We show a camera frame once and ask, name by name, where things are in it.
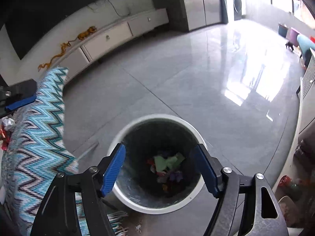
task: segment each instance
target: zigzag patterned blanket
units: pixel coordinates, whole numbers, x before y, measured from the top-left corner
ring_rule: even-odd
[[[48,71],[38,84],[36,101],[15,113],[17,127],[2,158],[5,203],[23,236],[30,235],[37,210],[56,173],[78,173],[78,163],[62,141],[62,90],[67,71]],[[88,235],[80,196],[76,199],[81,232]]]

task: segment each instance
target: black cable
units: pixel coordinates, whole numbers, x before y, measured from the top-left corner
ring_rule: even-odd
[[[110,0],[107,0],[107,1],[111,4],[111,6],[114,8],[116,14],[117,14],[119,17],[126,17],[126,16],[129,16],[129,15],[130,15],[130,11],[129,11],[129,13],[128,13],[127,15],[119,15],[118,12],[116,11],[114,5],[111,3],[111,1],[110,1]]]

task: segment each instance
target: trash can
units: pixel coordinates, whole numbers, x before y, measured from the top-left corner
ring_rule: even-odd
[[[126,159],[115,182],[113,192],[126,206],[146,214],[165,214],[178,210],[200,192],[204,185],[201,174],[190,159],[190,151],[199,143],[207,145],[188,122],[167,114],[138,118],[125,126],[114,138],[109,155],[117,143],[126,146]],[[181,153],[183,179],[175,192],[166,193],[150,171],[147,160],[167,151]]]
[[[280,34],[282,37],[286,38],[287,33],[288,33],[288,28],[285,25],[282,25],[279,23],[278,34]]]

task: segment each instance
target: television screen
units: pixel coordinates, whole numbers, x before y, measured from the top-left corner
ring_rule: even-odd
[[[19,0],[5,23],[11,43],[22,59],[55,25],[97,0]]]

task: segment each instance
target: silver screw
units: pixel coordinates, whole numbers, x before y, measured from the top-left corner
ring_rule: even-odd
[[[89,168],[89,171],[90,171],[91,173],[95,173],[97,170],[98,170],[98,168],[97,168],[96,166],[93,166],[93,167],[90,167],[90,168]]]
[[[256,174],[256,177],[257,177],[258,179],[264,179],[264,175],[261,174],[261,173],[257,173],[257,174]]]
[[[227,174],[232,173],[232,169],[229,168],[229,167],[224,167],[224,168],[223,168],[223,171],[224,171],[225,173],[227,173]]]
[[[58,172],[58,173],[57,173],[57,177],[58,177],[58,178],[62,178],[64,175],[65,175],[65,174],[64,174],[63,172]]]

